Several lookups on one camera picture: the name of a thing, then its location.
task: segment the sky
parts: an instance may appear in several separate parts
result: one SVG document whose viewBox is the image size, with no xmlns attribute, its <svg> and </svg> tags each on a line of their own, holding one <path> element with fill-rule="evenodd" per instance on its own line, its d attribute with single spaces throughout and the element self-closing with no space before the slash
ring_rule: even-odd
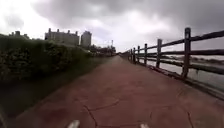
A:
<svg viewBox="0 0 224 128">
<path fill-rule="evenodd" d="M 117 51 L 156 45 L 192 35 L 224 29 L 223 0 L 0 0 L 0 33 L 19 30 L 44 39 L 48 28 L 71 32 L 85 30 L 92 42 Z M 166 50 L 181 50 L 183 46 Z M 224 48 L 223 39 L 197 42 L 192 49 Z"/>
</svg>

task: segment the building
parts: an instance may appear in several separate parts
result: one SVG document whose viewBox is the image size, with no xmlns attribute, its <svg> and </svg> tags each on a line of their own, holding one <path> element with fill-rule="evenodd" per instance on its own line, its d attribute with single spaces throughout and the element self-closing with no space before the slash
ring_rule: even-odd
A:
<svg viewBox="0 0 224 128">
<path fill-rule="evenodd" d="M 20 31 L 15 31 L 15 33 L 12 32 L 11 34 L 9 34 L 9 36 L 22 37 L 22 38 L 25 38 L 25 39 L 30 39 L 27 34 L 21 35 Z"/>
<path fill-rule="evenodd" d="M 79 36 L 77 31 L 75 34 L 70 33 L 70 30 L 68 30 L 67 33 L 60 32 L 59 29 L 57 32 L 52 32 L 49 28 L 48 33 L 45 33 L 45 40 L 54 41 L 55 43 L 67 46 L 79 45 Z"/>
<path fill-rule="evenodd" d="M 85 31 L 81 36 L 81 46 L 89 47 L 91 46 L 92 33 Z"/>
</svg>

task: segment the cloud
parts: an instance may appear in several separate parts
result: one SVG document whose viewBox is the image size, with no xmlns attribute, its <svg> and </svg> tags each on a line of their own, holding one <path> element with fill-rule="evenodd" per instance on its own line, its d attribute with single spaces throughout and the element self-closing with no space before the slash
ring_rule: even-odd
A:
<svg viewBox="0 0 224 128">
<path fill-rule="evenodd" d="M 114 39 L 120 50 L 155 42 L 158 37 L 165 42 L 182 38 L 185 27 L 192 28 L 192 35 L 222 30 L 223 6 L 223 0 L 49 0 L 33 4 L 54 25 L 93 30 L 101 40 Z"/>
<path fill-rule="evenodd" d="M 8 27 L 12 27 L 14 29 L 16 28 L 22 28 L 24 25 L 23 20 L 16 14 L 10 14 L 4 17 L 5 22 L 7 23 Z"/>
</svg>

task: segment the shrub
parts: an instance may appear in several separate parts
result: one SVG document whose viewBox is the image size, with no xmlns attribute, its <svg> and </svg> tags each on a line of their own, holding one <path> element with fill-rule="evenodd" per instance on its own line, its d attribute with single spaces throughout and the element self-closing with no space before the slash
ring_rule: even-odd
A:
<svg viewBox="0 0 224 128">
<path fill-rule="evenodd" d="M 0 36 L 0 81 L 40 77 L 64 70 L 88 55 L 43 40 Z"/>
</svg>

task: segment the paved path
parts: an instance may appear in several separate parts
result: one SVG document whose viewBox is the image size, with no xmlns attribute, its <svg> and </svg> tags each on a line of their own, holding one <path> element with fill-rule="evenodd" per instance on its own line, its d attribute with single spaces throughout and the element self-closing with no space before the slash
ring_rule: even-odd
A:
<svg viewBox="0 0 224 128">
<path fill-rule="evenodd" d="M 224 128 L 224 102 L 114 57 L 16 119 L 17 128 Z"/>
</svg>

